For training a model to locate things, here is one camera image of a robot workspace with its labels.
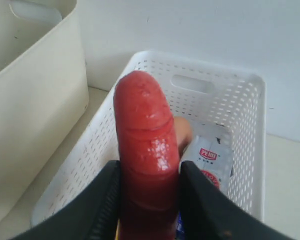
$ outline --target basket handle cutout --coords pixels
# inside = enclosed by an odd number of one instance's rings
[[[211,81],[200,80],[182,75],[172,76],[171,83],[175,87],[203,94],[212,94],[216,90],[216,86]]]
[[[10,0],[11,12],[21,19],[57,25],[62,21],[61,13],[54,7],[30,2],[27,0]]]

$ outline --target floor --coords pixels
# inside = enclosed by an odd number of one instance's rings
[[[106,95],[106,91],[89,89],[90,102],[85,114],[0,223],[0,240],[9,239],[30,227],[34,205]],[[267,135],[266,141],[265,223],[300,240],[300,143],[272,135]]]

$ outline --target red logo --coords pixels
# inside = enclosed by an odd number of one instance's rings
[[[220,183],[215,175],[206,170],[201,170],[201,172],[210,180],[210,182],[215,185],[218,189],[220,189]]]
[[[216,153],[214,153],[212,151],[205,150],[204,148],[200,149],[200,155],[202,157],[204,157],[205,159],[208,159],[208,160],[216,160],[217,159],[217,154]]]

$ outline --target perforated basket wall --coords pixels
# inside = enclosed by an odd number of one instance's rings
[[[133,70],[153,75],[160,83],[172,112],[200,123],[227,129],[223,143],[234,156],[234,176],[228,197],[263,220],[265,84],[250,73],[225,69],[173,55],[143,51],[135,54],[119,77]],[[36,204],[32,224],[53,215],[98,174],[105,163],[119,159],[114,111],[114,87],[87,129]]]

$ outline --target blue label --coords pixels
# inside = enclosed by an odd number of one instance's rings
[[[176,239],[177,240],[185,240],[185,230],[182,224],[181,215],[178,215],[178,222],[176,225]]]

